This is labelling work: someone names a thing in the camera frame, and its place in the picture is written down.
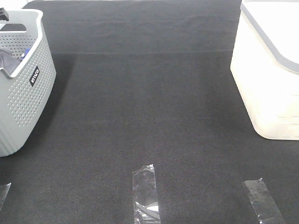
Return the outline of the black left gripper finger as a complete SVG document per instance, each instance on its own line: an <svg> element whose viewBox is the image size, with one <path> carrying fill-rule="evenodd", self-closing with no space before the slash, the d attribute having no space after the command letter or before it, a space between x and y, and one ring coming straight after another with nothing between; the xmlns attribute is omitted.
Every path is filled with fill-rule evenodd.
<svg viewBox="0 0 299 224"><path fill-rule="evenodd" d="M3 7L0 8L0 20L9 21L8 12Z"/></svg>

